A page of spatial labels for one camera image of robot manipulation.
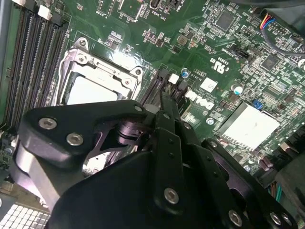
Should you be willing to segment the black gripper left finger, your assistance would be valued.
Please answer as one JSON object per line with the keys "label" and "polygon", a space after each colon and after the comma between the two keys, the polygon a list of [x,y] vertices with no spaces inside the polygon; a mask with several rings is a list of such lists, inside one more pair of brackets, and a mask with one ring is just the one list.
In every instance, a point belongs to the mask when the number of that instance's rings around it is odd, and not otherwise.
{"label": "black gripper left finger", "polygon": [[[173,102],[162,93],[156,113],[133,100],[35,108],[22,118],[14,180],[40,195],[50,211],[72,186],[135,153],[169,153],[182,163]],[[184,184],[153,192],[157,207],[181,212]]]}

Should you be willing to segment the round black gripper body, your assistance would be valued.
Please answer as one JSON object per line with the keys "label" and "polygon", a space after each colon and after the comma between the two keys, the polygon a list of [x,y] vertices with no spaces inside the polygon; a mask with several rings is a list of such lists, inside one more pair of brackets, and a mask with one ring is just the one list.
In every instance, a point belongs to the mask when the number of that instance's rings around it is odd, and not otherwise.
{"label": "round black gripper body", "polygon": [[[181,215],[156,206],[153,192],[184,184]],[[51,229],[219,229],[222,222],[200,193],[192,170],[173,152],[135,153],[69,188],[49,219]]]}

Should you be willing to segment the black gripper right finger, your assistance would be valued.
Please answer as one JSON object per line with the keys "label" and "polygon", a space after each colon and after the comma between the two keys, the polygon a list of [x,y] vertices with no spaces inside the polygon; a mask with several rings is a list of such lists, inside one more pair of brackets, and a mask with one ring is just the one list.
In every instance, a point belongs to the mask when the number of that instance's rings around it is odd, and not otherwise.
{"label": "black gripper right finger", "polygon": [[226,150],[211,139],[200,143],[173,102],[175,129],[187,161],[198,174],[214,229],[296,229],[297,222]]}

